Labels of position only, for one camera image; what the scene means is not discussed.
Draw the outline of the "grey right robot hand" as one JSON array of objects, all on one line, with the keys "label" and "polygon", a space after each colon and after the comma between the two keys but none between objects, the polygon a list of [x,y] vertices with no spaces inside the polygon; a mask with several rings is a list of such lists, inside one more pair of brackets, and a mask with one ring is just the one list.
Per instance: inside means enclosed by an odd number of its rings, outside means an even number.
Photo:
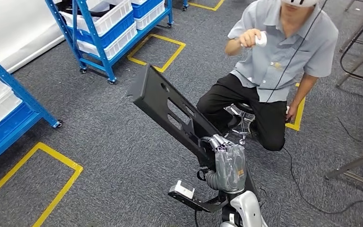
[{"label": "grey right robot hand", "polygon": [[205,174],[208,186],[231,194],[243,191],[246,180],[245,148],[218,134],[201,140],[209,143],[215,152],[215,170]]}]

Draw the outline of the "person's left hand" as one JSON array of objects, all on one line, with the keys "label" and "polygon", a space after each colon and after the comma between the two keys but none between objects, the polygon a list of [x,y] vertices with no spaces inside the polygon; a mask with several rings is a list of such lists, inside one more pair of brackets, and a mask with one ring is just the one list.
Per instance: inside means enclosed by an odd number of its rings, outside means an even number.
[{"label": "person's left hand", "polygon": [[285,116],[285,123],[289,123],[295,116],[297,113],[297,106],[287,106],[287,110],[286,110],[286,116]]}]

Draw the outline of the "person's right hand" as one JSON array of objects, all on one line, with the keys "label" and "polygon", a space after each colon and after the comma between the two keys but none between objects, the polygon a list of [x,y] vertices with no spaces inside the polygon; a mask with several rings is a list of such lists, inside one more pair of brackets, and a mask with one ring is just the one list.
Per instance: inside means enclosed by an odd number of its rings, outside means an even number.
[{"label": "person's right hand", "polygon": [[261,39],[260,30],[252,28],[240,35],[238,41],[242,47],[253,47],[256,44],[255,38]]}]

